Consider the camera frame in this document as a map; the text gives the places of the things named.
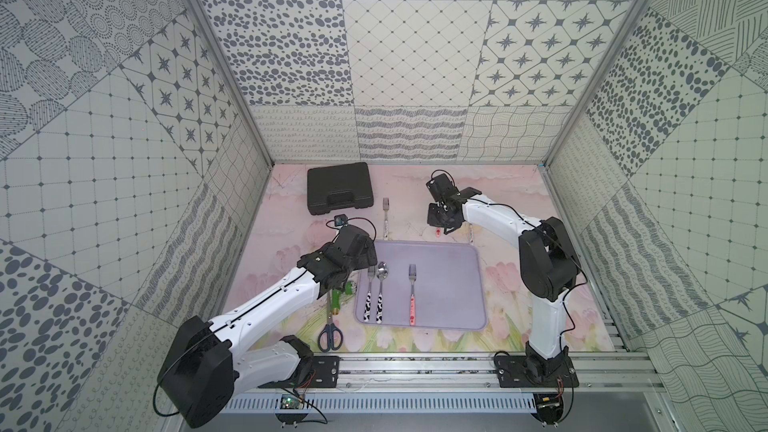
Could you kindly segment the fork with pink handle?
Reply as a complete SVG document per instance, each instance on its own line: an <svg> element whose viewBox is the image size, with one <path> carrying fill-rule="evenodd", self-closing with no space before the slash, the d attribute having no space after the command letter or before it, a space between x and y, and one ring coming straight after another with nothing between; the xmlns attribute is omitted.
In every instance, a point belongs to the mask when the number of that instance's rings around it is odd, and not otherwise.
<svg viewBox="0 0 768 432"><path fill-rule="evenodd" d="M417 266L415 264L409 265L408 277L410 282L409 325L413 327L416 325L415 283L417 280Z"/></svg>

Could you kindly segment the spoon with cow-pattern handle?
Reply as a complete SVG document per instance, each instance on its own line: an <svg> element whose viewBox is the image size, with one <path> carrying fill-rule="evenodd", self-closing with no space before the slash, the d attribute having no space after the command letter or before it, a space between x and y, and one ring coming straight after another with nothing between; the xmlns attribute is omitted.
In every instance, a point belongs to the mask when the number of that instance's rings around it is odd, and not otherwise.
<svg viewBox="0 0 768 432"><path fill-rule="evenodd" d="M379 291L376 304L375 323L383 323L383 310L384 310L384 281L388 277L389 270L385 262L380 262L377 266L377 279L379 281Z"/></svg>

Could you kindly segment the fork with cow-pattern handle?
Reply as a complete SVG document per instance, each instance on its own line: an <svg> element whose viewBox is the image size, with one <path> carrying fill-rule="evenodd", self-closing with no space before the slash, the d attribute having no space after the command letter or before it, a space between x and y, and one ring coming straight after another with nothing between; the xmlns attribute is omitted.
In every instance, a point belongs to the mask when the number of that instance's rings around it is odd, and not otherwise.
<svg viewBox="0 0 768 432"><path fill-rule="evenodd" d="M371 306L372 306L372 285L373 280L376 277L376 266L369 266L367 269L367 292L366 292L366 298L364 303L364 309L363 309L363 322L368 323L370 321L371 316Z"/></svg>

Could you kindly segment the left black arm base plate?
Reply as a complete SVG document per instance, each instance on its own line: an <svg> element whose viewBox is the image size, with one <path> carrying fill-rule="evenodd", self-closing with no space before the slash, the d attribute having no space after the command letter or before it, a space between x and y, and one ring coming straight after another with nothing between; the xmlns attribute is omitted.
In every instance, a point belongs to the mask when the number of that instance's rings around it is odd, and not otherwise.
<svg viewBox="0 0 768 432"><path fill-rule="evenodd" d="M285 381L286 389L336 388L341 358L335 355L315 356L302 359L297 370Z"/></svg>

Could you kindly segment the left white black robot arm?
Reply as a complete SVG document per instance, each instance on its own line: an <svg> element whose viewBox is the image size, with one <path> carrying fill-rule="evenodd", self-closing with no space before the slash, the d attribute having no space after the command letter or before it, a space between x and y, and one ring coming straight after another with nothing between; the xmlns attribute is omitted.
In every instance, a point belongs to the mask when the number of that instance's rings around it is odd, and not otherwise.
<svg viewBox="0 0 768 432"><path fill-rule="evenodd" d="M210 320L193 316L178 329L157 377L158 391L187 426L199 428L236 395L261 386L298 388L313 375L314 353L294 335L254 344L299 309L341 290L351 273L375 266L375 238L354 225L299 258L275 284Z"/></svg>

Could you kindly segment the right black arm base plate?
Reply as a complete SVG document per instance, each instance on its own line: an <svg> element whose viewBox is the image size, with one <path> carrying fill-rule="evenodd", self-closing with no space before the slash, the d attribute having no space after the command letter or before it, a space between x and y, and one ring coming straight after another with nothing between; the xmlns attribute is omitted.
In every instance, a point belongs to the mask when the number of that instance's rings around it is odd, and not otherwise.
<svg viewBox="0 0 768 432"><path fill-rule="evenodd" d="M580 385L568 351L551 359L497 352L492 362L501 388L577 388Z"/></svg>

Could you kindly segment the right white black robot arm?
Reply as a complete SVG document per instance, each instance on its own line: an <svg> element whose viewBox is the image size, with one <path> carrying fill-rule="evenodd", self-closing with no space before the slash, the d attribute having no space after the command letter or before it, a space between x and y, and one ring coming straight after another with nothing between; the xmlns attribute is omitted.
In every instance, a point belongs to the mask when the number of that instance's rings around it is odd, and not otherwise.
<svg viewBox="0 0 768 432"><path fill-rule="evenodd" d="M432 197L430 226L451 234L468 223L517 245L520 276L534 297L527 364L540 371L563 364L568 357L567 298L583 272L564 223L556 217L528 217L474 187L460 189L443 169L432 172L426 187Z"/></svg>

